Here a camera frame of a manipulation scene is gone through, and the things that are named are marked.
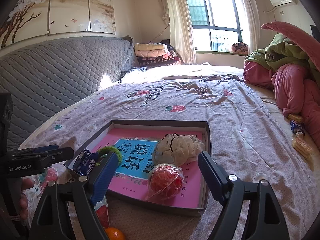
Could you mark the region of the person's left hand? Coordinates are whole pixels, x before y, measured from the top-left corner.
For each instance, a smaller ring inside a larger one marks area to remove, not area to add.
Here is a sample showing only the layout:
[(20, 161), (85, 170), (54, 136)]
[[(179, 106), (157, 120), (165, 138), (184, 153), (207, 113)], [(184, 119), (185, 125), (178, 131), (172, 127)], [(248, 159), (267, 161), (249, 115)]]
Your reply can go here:
[(21, 195), (20, 195), (20, 219), (26, 220), (28, 218), (28, 198), (23, 193), (23, 191), (31, 189), (34, 187), (34, 181), (32, 179), (26, 178), (22, 180), (21, 184)]

